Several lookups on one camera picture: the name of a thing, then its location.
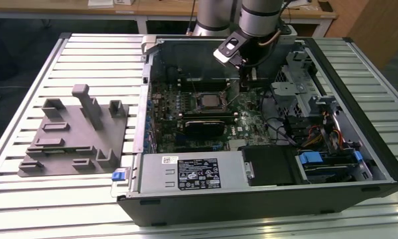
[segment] white label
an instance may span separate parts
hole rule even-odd
[[[134,14],[134,11],[114,11],[115,13]]]
[[[177,163],[178,156],[163,156],[162,157],[162,164]]]

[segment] motherboard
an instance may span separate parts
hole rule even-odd
[[[241,92],[237,80],[178,79],[151,87],[157,152],[234,151],[271,144],[260,88]]]

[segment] wooden desk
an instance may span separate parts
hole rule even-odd
[[[133,5],[115,4],[103,9],[87,9],[86,4],[87,0],[0,0],[0,18],[134,20],[138,33],[147,34],[147,20],[187,21],[193,0],[135,0]],[[291,9],[290,13],[284,10],[282,18],[291,24],[315,24],[312,36],[322,37],[336,14]]]

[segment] barcode sticker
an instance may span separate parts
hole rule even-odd
[[[162,164],[177,163],[178,156],[163,156],[162,157]]]

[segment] table leg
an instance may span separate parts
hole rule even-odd
[[[332,19],[320,19],[320,22],[315,28],[312,37],[324,37],[328,30]]]
[[[138,27],[138,34],[147,34],[147,17],[146,16],[137,16],[135,17],[137,27]]]

